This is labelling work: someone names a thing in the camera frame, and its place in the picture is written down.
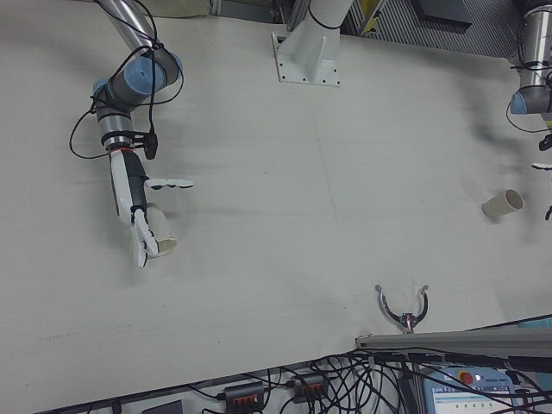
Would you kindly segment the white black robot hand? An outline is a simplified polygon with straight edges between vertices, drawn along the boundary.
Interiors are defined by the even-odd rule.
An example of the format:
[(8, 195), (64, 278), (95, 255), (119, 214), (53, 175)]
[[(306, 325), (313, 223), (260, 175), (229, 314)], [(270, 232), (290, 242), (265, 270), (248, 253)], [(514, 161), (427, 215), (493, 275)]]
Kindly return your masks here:
[(116, 214), (130, 229), (134, 262), (143, 268), (149, 260), (170, 254), (178, 244), (165, 213), (159, 205), (148, 202), (146, 190), (189, 189), (193, 183), (149, 178), (139, 156), (130, 148), (111, 151), (109, 159)]
[[(545, 164), (545, 163), (532, 163), (531, 164), (531, 167), (537, 171), (544, 171), (544, 172), (547, 172), (547, 173), (551, 173), (552, 171), (552, 166), (550, 164)], [(546, 221), (549, 221), (550, 218), (551, 218), (551, 211), (552, 211), (552, 206), (550, 205), (545, 213), (545, 220)]]

